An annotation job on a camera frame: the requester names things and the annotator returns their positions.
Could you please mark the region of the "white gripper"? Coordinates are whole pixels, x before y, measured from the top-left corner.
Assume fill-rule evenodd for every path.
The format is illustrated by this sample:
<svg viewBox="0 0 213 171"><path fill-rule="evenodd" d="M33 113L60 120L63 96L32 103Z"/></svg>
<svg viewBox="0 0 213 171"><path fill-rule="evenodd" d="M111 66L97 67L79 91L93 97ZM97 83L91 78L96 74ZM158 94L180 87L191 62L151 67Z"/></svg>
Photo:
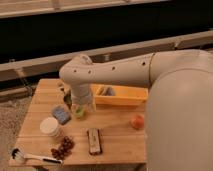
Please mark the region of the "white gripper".
<svg viewBox="0 0 213 171"><path fill-rule="evenodd" d="M89 84L73 85L71 87L72 102L78 105L90 104L93 101L93 93Z"/></svg>

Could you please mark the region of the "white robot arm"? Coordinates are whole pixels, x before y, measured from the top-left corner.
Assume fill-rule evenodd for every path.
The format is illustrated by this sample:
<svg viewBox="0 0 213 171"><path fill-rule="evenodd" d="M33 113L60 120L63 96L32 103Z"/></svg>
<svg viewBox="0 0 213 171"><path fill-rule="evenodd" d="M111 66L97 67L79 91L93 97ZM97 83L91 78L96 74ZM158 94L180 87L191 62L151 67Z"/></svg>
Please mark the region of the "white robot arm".
<svg viewBox="0 0 213 171"><path fill-rule="evenodd" d="M162 51L99 64L78 55L59 75L77 104L92 101L92 83L147 88L148 171L213 171L212 53Z"/></svg>

